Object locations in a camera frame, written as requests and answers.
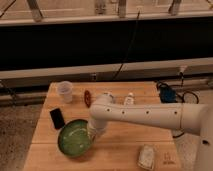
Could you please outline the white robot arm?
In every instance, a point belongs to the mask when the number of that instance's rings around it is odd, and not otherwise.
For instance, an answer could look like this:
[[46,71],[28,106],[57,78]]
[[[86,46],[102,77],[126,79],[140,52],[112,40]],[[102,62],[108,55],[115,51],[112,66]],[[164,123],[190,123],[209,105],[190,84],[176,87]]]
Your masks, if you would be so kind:
[[160,103],[121,105],[111,94],[101,94],[90,106],[88,134],[92,140],[106,130],[108,121],[128,122],[200,137],[194,171],[213,171],[213,106],[208,104]]

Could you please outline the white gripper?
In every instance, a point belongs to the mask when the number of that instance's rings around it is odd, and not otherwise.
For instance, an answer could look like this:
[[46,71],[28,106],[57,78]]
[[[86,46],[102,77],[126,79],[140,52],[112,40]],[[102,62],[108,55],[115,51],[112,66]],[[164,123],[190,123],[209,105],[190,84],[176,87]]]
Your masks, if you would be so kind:
[[88,135],[92,141],[100,138],[105,132],[107,128],[107,122],[94,119],[92,117],[89,118],[87,124]]

